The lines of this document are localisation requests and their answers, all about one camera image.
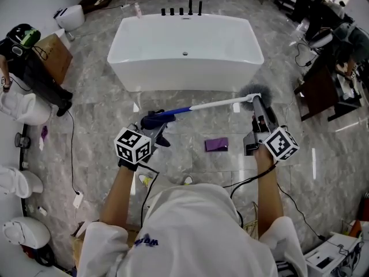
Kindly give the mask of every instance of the blue brush handle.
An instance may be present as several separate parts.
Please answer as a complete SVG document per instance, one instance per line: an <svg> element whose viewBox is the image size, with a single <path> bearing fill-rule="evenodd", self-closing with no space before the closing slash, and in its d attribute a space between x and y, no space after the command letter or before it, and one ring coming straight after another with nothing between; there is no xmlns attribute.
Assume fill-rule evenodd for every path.
<svg viewBox="0 0 369 277"><path fill-rule="evenodd" d="M175 110L170 110L170 111L165 111L159 114L156 114L155 116L166 116L166 115L175 115L175 114L179 114L179 113L184 113L184 112L189 112L190 107L186 107L186 108L177 108Z"/></svg>
<svg viewBox="0 0 369 277"><path fill-rule="evenodd" d="M212 102L212 103L196 104L195 106L191 106L191 107L177 108L176 110L162 112L162 113L156 114L155 116L175 115L175 114L189 112L189 111L201 110L203 108L223 106L225 104L252 102L255 96L261 97L260 93L252 93L247 96L243 96L242 98L219 100L217 102Z"/></svg>

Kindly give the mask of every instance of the brush head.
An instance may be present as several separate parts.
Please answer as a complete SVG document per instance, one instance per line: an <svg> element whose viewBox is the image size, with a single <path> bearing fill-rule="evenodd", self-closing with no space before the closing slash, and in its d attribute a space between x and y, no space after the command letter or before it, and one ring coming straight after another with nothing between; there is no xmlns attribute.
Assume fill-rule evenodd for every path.
<svg viewBox="0 0 369 277"><path fill-rule="evenodd" d="M272 93L267 86L261 84L250 84L242 88L239 92L239 97L242 98L244 96L250 95L252 93L260 93L261 99L266 108L270 107L272 104ZM242 102L241 106L247 111L253 111L254 106L252 102Z"/></svg>

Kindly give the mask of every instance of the purple cloth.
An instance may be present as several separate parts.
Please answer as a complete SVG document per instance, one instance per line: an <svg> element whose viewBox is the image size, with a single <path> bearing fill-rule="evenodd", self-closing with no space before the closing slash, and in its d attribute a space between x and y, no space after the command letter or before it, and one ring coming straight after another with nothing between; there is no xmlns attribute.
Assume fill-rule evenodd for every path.
<svg viewBox="0 0 369 277"><path fill-rule="evenodd" d="M43 141L45 141L45 138L46 138L46 136L47 136L47 133L48 133L48 131L47 131L47 127L46 127L46 125L45 125L44 127L42 127L42 131L41 131L41 137L42 137L42 140L43 140Z"/></svg>
<svg viewBox="0 0 369 277"><path fill-rule="evenodd" d="M228 138L220 137L214 140L206 140L205 141L205 151L228 151Z"/></svg>

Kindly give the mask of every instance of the vr headset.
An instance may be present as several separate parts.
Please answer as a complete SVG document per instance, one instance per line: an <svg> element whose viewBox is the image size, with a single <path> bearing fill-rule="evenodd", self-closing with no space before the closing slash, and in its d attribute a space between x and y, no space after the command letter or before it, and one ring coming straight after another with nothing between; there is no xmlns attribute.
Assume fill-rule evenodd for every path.
<svg viewBox="0 0 369 277"><path fill-rule="evenodd" d="M41 33L28 24L20 24L14 27L6 38L12 43L12 53L22 57L40 40Z"/></svg>

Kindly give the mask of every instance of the black faucet handle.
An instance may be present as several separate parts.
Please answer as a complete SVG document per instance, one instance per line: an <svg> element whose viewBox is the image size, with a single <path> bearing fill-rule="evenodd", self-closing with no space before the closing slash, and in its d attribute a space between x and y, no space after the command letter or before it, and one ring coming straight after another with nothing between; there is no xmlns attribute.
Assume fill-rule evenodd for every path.
<svg viewBox="0 0 369 277"><path fill-rule="evenodd" d="M198 15L200 16L201 15L201 10L202 10L202 1L200 1L198 3Z"/></svg>
<svg viewBox="0 0 369 277"><path fill-rule="evenodd" d="M189 0L189 16L192 16L192 0Z"/></svg>

